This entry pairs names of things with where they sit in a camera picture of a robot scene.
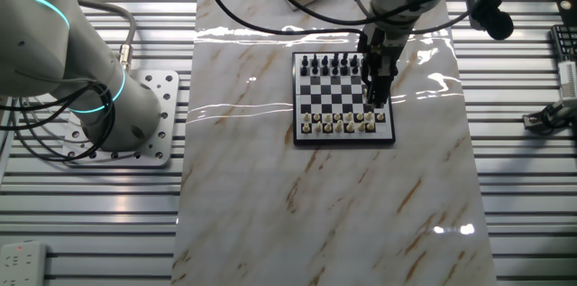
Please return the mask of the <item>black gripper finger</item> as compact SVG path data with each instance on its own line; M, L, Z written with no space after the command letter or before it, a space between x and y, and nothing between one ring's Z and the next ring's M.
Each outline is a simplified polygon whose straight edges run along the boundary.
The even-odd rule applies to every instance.
M379 69L377 67L371 63L364 63L362 65L362 81L368 93L376 93L378 91L378 76Z
M368 85L367 103L382 108L389 100L390 76L372 77Z

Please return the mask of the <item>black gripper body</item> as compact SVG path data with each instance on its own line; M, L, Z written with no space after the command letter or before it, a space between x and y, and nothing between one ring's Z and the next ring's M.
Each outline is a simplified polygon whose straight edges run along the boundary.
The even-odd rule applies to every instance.
M366 24L357 51L362 54L362 77L392 77L398 75L397 62L404 50L408 35L396 27L380 28Z

